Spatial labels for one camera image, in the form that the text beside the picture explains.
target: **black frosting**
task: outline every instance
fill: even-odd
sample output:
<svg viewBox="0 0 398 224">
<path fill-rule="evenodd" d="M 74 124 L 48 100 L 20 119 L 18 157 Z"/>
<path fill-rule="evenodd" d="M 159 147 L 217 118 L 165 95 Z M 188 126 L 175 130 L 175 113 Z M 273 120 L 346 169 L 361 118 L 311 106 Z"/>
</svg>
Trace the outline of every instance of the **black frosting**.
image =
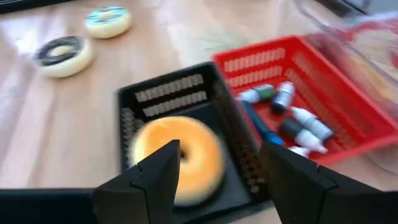
<svg viewBox="0 0 398 224">
<path fill-rule="evenodd" d="M 71 51 L 63 55 L 50 56 L 49 53 L 54 48 L 59 46 L 69 46 L 71 47 Z M 74 36 L 61 37 L 55 40 L 51 40 L 50 42 L 43 45 L 37 51 L 37 59 L 39 60 L 40 64 L 43 66 L 56 65 L 58 63 L 73 58 L 81 51 L 82 48 L 83 48 L 83 43 L 81 42 L 80 38 Z"/>
</svg>

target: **black bottle cap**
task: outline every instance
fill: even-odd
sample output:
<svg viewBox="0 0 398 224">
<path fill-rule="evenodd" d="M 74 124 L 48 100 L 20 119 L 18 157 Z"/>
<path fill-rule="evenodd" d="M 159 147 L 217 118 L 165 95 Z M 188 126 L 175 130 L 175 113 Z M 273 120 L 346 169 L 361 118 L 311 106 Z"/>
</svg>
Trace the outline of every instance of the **black bottle cap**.
<svg viewBox="0 0 398 224">
<path fill-rule="evenodd" d="M 303 129 L 304 126 L 292 118 L 285 118 L 279 126 L 280 134 L 291 139 L 295 139 Z"/>
<path fill-rule="evenodd" d="M 282 104 L 275 102 L 275 101 L 271 102 L 271 112 L 272 113 L 282 114 L 285 112 L 285 110 L 286 110 L 286 108 Z"/>
</svg>

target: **small bottle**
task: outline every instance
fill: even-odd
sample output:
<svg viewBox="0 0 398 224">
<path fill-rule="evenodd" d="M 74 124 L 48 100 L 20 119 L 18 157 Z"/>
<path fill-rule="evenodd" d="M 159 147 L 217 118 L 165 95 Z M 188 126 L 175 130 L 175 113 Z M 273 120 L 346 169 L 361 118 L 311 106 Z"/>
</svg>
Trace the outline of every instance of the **small bottle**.
<svg viewBox="0 0 398 224">
<path fill-rule="evenodd" d="M 261 101 L 272 99 L 274 94 L 275 94 L 274 86 L 270 84 L 265 84 L 241 92 L 238 95 L 238 99 L 247 101 L 249 103 L 258 103 Z"/>
<path fill-rule="evenodd" d="M 304 128 L 311 131 L 322 142 L 330 139 L 333 136 L 333 131 L 318 120 L 317 116 L 313 113 L 303 109 L 292 107 L 293 117 L 302 125 Z"/>
<path fill-rule="evenodd" d="M 322 145 L 321 140 L 314 136 L 309 130 L 296 120 L 285 118 L 279 126 L 279 132 L 293 139 L 299 146 L 306 147 L 311 151 L 326 154 L 328 150 Z"/>
<path fill-rule="evenodd" d="M 301 156 L 303 156 L 303 157 L 306 157 L 306 158 L 308 158 L 308 155 L 309 155 L 310 152 L 311 152 L 311 150 L 307 149 L 306 147 L 292 146 L 292 147 L 289 147 L 289 149 L 290 149 L 292 152 L 295 152 L 295 153 L 297 153 L 297 154 L 299 154 L 299 155 L 301 155 Z"/>
<path fill-rule="evenodd" d="M 294 86 L 292 82 L 280 84 L 276 96 L 271 102 L 271 111 L 274 114 L 282 114 L 292 103 L 294 96 Z"/>
</svg>

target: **white donut with blue frosting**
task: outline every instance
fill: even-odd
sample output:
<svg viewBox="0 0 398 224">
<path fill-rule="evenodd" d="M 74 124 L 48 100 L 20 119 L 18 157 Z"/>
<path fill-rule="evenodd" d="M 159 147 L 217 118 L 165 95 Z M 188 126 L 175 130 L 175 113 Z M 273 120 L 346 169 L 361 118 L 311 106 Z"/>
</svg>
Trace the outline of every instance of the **white donut with blue frosting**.
<svg viewBox="0 0 398 224">
<path fill-rule="evenodd" d="M 89 13 L 85 25 L 94 38 L 107 39 L 116 37 L 131 27 L 129 11 L 119 6 L 105 6 Z"/>
</svg>

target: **orange donut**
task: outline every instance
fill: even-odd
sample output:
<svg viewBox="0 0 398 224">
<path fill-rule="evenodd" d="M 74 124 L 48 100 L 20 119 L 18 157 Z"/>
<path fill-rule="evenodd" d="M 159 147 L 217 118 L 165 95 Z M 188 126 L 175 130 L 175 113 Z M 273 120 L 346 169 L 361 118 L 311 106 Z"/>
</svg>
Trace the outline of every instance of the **orange donut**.
<svg viewBox="0 0 398 224">
<path fill-rule="evenodd" d="M 160 118 L 142 127 L 130 148 L 131 165 L 173 139 L 180 140 L 180 176 L 174 204 L 197 205 L 218 188 L 224 174 L 224 159 L 214 132 L 202 122 L 184 116 Z"/>
</svg>

